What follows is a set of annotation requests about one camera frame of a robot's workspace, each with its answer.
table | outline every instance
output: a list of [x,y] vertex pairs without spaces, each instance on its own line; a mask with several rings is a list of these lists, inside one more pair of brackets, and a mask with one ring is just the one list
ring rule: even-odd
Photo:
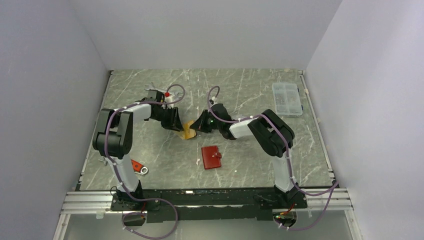
[[[293,129],[293,172],[302,187],[330,186],[328,166],[315,126],[311,106],[296,69],[140,69],[115,70],[105,93],[104,108],[119,108],[147,96],[145,85],[157,88],[181,84],[185,98],[177,104],[182,123],[196,120],[206,109],[206,94],[215,85],[221,90],[217,101],[228,113],[250,116],[275,110],[272,83],[296,83],[300,89],[303,114],[282,119]],[[221,167],[204,170],[201,147],[217,145]],[[196,138],[182,140],[165,130],[160,122],[134,125],[132,159],[149,168],[138,177],[144,189],[272,187],[274,171],[267,155],[254,137],[226,140],[215,130],[198,132]],[[89,151],[80,190],[108,190],[116,186],[112,170],[104,166],[100,154]]]

gray wall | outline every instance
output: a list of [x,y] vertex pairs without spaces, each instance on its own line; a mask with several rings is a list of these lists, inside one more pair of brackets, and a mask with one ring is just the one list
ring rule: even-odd
[[342,0],[71,0],[110,69],[305,69]]
[[107,69],[66,0],[0,3],[0,239],[52,239]]
[[306,73],[364,239],[424,236],[424,2],[344,0]]

orange tool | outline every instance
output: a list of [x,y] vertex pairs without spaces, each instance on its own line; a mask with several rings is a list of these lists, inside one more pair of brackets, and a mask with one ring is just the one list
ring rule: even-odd
[[149,172],[149,169],[138,161],[131,159],[131,163],[132,169],[136,174],[146,175]]

metal tool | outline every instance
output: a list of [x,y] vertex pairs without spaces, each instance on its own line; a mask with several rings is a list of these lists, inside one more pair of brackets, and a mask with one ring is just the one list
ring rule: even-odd
[[[166,93],[167,92],[166,89],[155,87],[155,85],[153,84],[153,82],[152,83],[149,83],[149,84],[146,84],[145,86],[146,86],[146,88],[144,90],[146,90],[146,91],[149,91],[149,90],[158,90],[161,93]],[[183,94],[182,91],[168,91],[168,93],[171,94],[171,95],[174,95],[174,96],[178,96],[178,97],[180,96],[180,94],[181,95]]]
[[[106,157],[103,157],[103,159],[98,158],[100,162],[103,162],[105,166],[108,165],[108,161],[106,160]],[[132,169],[134,170],[134,173],[140,174],[140,175],[146,175],[149,172],[149,169],[144,166],[143,164],[139,163],[138,161],[132,160]]]

orange handle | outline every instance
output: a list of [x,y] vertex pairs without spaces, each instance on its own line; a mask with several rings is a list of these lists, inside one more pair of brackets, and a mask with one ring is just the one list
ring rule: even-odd
[[140,173],[142,171],[142,168],[144,166],[141,163],[132,159],[131,159],[131,163],[132,163],[132,169],[134,169],[135,172]]

